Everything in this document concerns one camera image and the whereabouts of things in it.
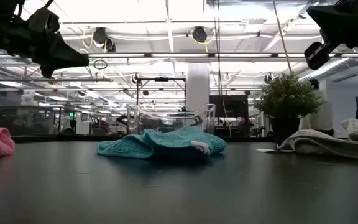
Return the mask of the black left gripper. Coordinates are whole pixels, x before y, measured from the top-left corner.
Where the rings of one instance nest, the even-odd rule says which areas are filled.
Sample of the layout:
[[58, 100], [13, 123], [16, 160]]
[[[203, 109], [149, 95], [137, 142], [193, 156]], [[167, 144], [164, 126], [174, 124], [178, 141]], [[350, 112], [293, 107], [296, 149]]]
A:
[[89, 65], [89, 58], [67, 45], [59, 32], [31, 29], [30, 20], [21, 18], [24, 4], [21, 0], [0, 1], [0, 49], [31, 58], [45, 78], [51, 78], [55, 70]]

